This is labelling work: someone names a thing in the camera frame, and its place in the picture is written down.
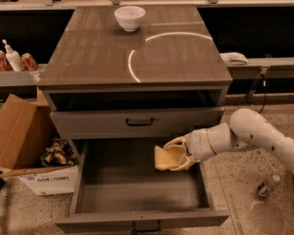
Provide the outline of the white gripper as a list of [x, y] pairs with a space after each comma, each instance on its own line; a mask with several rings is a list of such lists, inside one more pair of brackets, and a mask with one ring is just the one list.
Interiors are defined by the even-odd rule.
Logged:
[[168, 162], [170, 171], [188, 170], [198, 162], [205, 161], [218, 153], [232, 148], [231, 131], [227, 123], [210, 128], [193, 130], [188, 137], [179, 136], [164, 145], [164, 149], [185, 148], [191, 155], [175, 156]]

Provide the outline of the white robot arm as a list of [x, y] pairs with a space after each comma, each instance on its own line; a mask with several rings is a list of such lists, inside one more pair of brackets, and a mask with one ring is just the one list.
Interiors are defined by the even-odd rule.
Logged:
[[222, 123], [195, 129], [168, 142], [165, 150], [181, 148], [189, 163], [199, 163], [222, 152], [256, 149], [271, 152], [294, 174], [294, 139], [274, 128], [264, 117], [250, 109], [239, 109]]

